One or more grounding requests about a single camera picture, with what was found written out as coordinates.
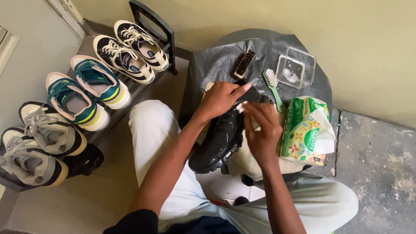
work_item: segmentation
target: leg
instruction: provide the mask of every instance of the leg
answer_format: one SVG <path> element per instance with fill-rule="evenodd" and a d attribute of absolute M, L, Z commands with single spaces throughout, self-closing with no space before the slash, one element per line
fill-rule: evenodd
<path fill-rule="evenodd" d="M 135 105 L 130 113 L 129 126 L 133 135 L 134 165 L 140 186 L 160 150 L 181 130 L 173 111 L 158 100 L 147 100 Z M 209 201 L 205 198 L 194 172 L 186 163 L 174 189 L 162 206 L 159 223 L 186 216 L 207 202 Z"/>
<path fill-rule="evenodd" d="M 255 185 L 264 189 L 262 183 Z M 287 188 L 308 234 L 329 234 L 358 212 L 358 199 L 334 180 L 299 173 L 287 180 Z M 237 207 L 220 208 L 220 215 L 242 233 L 271 233 L 266 198 Z"/>

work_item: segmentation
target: hand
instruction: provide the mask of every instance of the hand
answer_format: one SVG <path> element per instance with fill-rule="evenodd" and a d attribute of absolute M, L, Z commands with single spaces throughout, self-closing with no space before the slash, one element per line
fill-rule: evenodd
<path fill-rule="evenodd" d="M 283 132 L 275 107 L 265 103 L 247 103 L 243 107 L 245 135 L 251 154 L 262 170 L 275 169 L 279 166 L 276 146 Z M 260 125 L 260 131 L 254 131 L 252 120 Z"/>
<path fill-rule="evenodd" d="M 220 116 L 227 112 L 250 87 L 251 83 L 239 86 L 224 81 L 217 81 L 207 91 L 194 115 L 202 118 L 204 121 Z"/>

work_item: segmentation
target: yellow wall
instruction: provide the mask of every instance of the yellow wall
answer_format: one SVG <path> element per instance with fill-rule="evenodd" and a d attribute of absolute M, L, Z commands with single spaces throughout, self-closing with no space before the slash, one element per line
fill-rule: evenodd
<path fill-rule="evenodd" d="M 132 20 L 127 0 L 72 0 L 112 26 Z M 210 47 L 244 28 L 295 34 L 329 77 L 334 106 L 416 127 L 416 1 L 141 0 L 174 30 L 176 44 Z"/>

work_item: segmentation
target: clear plastic container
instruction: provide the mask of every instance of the clear plastic container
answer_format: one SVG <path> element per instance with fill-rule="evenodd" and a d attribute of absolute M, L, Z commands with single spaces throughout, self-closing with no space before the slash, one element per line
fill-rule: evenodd
<path fill-rule="evenodd" d="M 290 46 L 279 56 L 276 77 L 281 83 L 301 89 L 313 83 L 315 67 L 315 56 Z"/>

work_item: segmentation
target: black shirt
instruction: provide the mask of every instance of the black shirt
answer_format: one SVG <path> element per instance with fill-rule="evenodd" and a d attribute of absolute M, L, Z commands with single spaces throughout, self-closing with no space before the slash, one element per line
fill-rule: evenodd
<path fill-rule="evenodd" d="M 158 217 L 156 213 L 141 209 L 124 216 L 116 225 L 104 230 L 103 234 L 110 233 L 158 233 Z M 185 224 L 172 225 L 167 233 L 185 234 L 241 234 L 235 226 L 219 217 L 201 216 L 199 219 Z"/>

